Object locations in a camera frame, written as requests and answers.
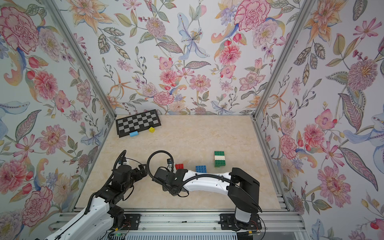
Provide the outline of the red lego brick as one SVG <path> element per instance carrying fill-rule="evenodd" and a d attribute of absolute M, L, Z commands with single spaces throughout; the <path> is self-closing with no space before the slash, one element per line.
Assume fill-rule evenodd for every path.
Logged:
<path fill-rule="evenodd" d="M 184 169 L 184 165 L 183 164 L 175 164 L 175 168 L 177 170 L 181 170 L 181 169 Z"/>

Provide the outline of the long blue lego brick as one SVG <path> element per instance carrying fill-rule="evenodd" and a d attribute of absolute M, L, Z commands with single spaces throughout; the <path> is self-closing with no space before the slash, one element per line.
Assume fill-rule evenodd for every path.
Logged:
<path fill-rule="evenodd" d="M 196 172 L 197 173 L 207 173 L 207 167 L 206 166 L 196 166 Z"/>

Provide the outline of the green lego brick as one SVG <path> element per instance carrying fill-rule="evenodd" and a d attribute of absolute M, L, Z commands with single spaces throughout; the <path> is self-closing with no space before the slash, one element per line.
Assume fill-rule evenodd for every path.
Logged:
<path fill-rule="evenodd" d="M 215 151 L 214 155 L 215 156 L 225 156 L 225 152 L 224 151 Z"/>
<path fill-rule="evenodd" d="M 226 161 L 225 160 L 215 160 L 214 162 L 215 168 L 220 168 L 226 166 Z"/>

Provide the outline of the white lego brick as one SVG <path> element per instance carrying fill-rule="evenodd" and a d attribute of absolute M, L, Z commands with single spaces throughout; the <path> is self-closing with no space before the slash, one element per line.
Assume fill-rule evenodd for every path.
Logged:
<path fill-rule="evenodd" d="M 214 155 L 214 159 L 215 159 L 215 161 L 224 161 L 225 156 Z"/>

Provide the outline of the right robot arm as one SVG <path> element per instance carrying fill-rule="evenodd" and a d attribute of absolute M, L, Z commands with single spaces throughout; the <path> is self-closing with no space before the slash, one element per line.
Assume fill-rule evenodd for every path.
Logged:
<path fill-rule="evenodd" d="M 236 207 L 236 221 L 244 224 L 262 212 L 259 204 L 260 183 L 240 168 L 232 168 L 231 172 L 222 174 L 198 173 L 186 169 L 173 173 L 158 168 L 152 180 L 172 196 L 194 191 L 225 195 Z"/>

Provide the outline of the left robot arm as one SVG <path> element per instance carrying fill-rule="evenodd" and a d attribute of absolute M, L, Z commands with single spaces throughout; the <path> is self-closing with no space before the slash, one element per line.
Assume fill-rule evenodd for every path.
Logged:
<path fill-rule="evenodd" d="M 110 229 L 119 229 L 126 224 L 123 208 L 118 203 L 124 194 L 134 188 L 134 183 L 147 176 L 144 165 L 132 169 L 120 165 L 113 169 L 111 176 L 100 190 L 93 193 L 87 206 L 47 240 L 96 240 Z"/>

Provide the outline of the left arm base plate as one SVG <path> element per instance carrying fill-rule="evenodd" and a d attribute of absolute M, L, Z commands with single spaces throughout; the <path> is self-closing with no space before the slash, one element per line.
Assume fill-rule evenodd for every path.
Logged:
<path fill-rule="evenodd" d="M 108 230 L 116 231 L 136 231 L 139 229 L 139 224 L 141 220 L 141 214 L 124 214 L 124 221 L 119 228 L 116 226 L 110 227 Z"/>

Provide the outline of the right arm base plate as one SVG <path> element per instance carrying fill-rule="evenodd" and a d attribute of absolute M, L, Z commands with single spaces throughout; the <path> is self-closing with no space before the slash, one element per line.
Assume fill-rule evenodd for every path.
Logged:
<path fill-rule="evenodd" d="M 235 214 L 220 214 L 220 221 L 222 230 L 240 231 L 240 230 L 262 230 L 263 226 L 259 215 L 251 215 L 250 221 L 243 223 L 235 218 Z"/>

